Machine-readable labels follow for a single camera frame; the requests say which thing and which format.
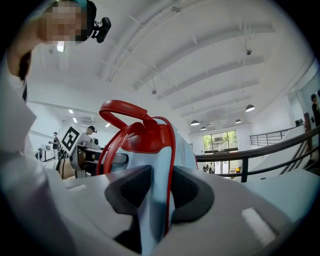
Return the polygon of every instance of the dark clothing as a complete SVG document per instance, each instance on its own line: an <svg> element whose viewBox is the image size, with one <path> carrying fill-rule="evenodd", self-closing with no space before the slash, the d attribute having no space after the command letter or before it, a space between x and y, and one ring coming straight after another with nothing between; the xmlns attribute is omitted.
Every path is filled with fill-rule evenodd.
<svg viewBox="0 0 320 256"><path fill-rule="evenodd" d="M58 142L59 142L59 139L57 137L55 137L53 140L53 149L54 150L58 149Z"/></svg>
<svg viewBox="0 0 320 256"><path fill-rule="evenodd" d="M318 104L312 104L315 126L320 126L320 112Z"/></svg>

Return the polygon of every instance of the white surface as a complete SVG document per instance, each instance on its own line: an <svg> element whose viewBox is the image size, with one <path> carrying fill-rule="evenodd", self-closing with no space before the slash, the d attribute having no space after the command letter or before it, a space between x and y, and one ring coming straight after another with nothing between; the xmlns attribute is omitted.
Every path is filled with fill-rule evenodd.
<svg viewBox="0 0 320 256"><path fill-rule="evenodd" d="M314 203L320 188L320 177L296 169L243 185L283 211L292 222L296 222L309 212Z"/></svg>
<svg viewBox="0 0 320 256"><path fill-rule="evenodd" d="M276 234L272 231L272 229L262 219L262 217L257 213L255 209L244 209L241 212L241 215L263 246L270 244L273 240L276 239Z"/></svg>

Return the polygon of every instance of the ceiling beam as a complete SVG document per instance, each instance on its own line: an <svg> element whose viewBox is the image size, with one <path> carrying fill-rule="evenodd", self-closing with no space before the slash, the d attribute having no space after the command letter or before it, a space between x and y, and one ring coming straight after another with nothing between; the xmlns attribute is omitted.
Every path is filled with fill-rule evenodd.
<svg viewBox="0 0 320 256"><path fill-rule="evenodd" d="M171 88L165 90L162 95L158 95L157 99L160 101L165 97L174 94L175 92L178 92L184 88L187 88L189 86L192 86L196 83L199 83L203 80L209 79L211 77L217 76L219 74L225 73L225 72L230 72L236 69L242 69L243 67L247 67L247 66L251 66L251 65L257 65L257 64L262 64L264 63L265 60L262 56L254 56L254 57L250 57L247 59L245 66L238 61L232 62L232 63L228 63L222 66L218 66L215 68L212 68L208 71L205 71L201 74L198 74L194 77L191 77L179 84L177 84L176 86L172 86Z"/></svg>
<svg viewBox="0 0 320 256"><path fill-rule="evenodd" d="M260 25L260 26L251 26L251 34L265 34L265 33L274 33L275 30L269 25ZM181 60L184 57L187 57L196 51L199 51L207 46L216 44L221 41L229 40L232 38L238 38L244 36L244 32L240 29L236 30L227 30L221 32L219 34L215 33L208 38L204 38L202 40L198 39L197 44L194 43L187 48L178 50L176 53L171 54L169 57L165 58L161 63L157 64L157 69L155 70L157 73L161 73L166 70L168 67ZM142 81L150 81L155 76L154 72L149 72L147 75L142 77L140 80ZM143 84L137 82L133 85L134 89L138 91L141 89Z"/></svg>
<svg viewBox="0 0 320 256"><path fill-rule="evenodd" d="M107 61L117 64L118 67L122 67L128 58L128 55L126 54L128 49L134 51L151 32L155 31L156 28L159 28L161 24L165 23L177 13L208 1L212 0L155 1L154 4L143 10L143 12L135 18L139 21L139 24L142 25L139 29L136 28L135 23L131 22L127 29L122 33L122 36L118 41L117 49L111 52L111 56L108 57ZM103 81L113 82L117 76L117 72L113 69L114 67L107 66L102 70L101 78Z"/></svg>
<svg viewBox="0 0 320 256"><path fill-rule="evenodd" d="M244 96L244 97L241 97L241 98L227 100L227 101L225 101L223 103L214 104L214 105L211 105L209 107L203 107L203 108L200 108L200 109L194 109L192 111L185 112L185 113L181 114L181 117L182 118L190 117L190 116L195 115L195 114L216 110L216 109L219 109L221 107L226 107L226 106L231 106L231 105L243 103L243 102L249 101L251 99L252 99L251 96Z"/></svg>
<svg viewBox="0 0 320 256"><path fill-rule="evenodd" d="M231 92L237 91L239 89L244 89L244 88L247 88L247 87L257 86L258 84L259 84L258 80L255 79L255 80L250 80L250 81L247 81L247 82L243 82L241 84L231 84L231 85L223 86L222 88L219 88L219 89L216 89L216 90L206 91L205 93L203 93L203 94L201 94L199 96L189 98L188 100L186 100L186 101L184 101L182 103L173 105L171 107L171 109L172 110L177 110L177 109L183 108L185 106L189 106L190 104L195 104L195 103L198 103L198 102L201 102L201 101L204 101L204 100L208 100L210 98L213 98L213 97L225 94L225 93L231 93Z"/></svg>

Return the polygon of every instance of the red handle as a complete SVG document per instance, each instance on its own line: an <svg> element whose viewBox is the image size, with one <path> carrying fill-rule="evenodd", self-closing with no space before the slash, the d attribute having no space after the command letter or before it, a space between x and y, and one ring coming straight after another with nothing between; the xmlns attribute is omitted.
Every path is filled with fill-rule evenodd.
<svg viewBox="0 0 320 256"><path fill-rule="evenodd" d="M108 100L102 104L99 114L104 120L106 120L107 122L119 129L122 129L127 125L119 118L114 116L112 113L118 113L140 120L152 120L152 118L147 115L147 110L141 107L138 107L128 102L124 102L122 100Z"/></svg>

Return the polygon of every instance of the black plastic part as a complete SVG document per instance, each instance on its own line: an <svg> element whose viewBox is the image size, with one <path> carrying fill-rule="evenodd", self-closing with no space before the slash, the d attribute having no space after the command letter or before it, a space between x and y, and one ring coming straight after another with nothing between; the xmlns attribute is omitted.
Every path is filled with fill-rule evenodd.
<svg viewBox="0 0 320 256"><path fill-rule="evenodd" d="M175 210L171 223L194 222L204 216L214 204L212 188L192 175L189 168L175 166L172 174L171 192Z"/></svg>
<svg viewBox="0 0 320 256"><path fill-rule="evenodd" d="M118 214L136 215L151 186L151 165L138 166L126 171L131 174L111 183L104 194Z"/></svg>
<svg viewBox="0 0 320 256"><path fill-rule="evenodd" d="M119 244L127 247L128 249L141 254L142 246L140 239L139 220L137 216L133 216L132 223L129 230L123 231L116 238L114 238Z"/></svg>
<svg viewBox="0 0 320 256"><path fill-rule="evenodd" d="M105 38L111 28L111 21L108 17L102 18L101 23L102 23L102 26L100 26L100 27L95 26L94 27L93 35L92 35L92 38L96 38L96 41L99 44L101 44L105 40Z"/></svg>
<svg viewBox="0 0 320 256"><path fill-rule="evenodd" d="M128 249L141 254L141 237L138 208L151 187L151 165L138 166L125 170L130 173L111 183L105 190L105 198L118 214L132 215L128 230L119 234L115 241Z"/></svg>

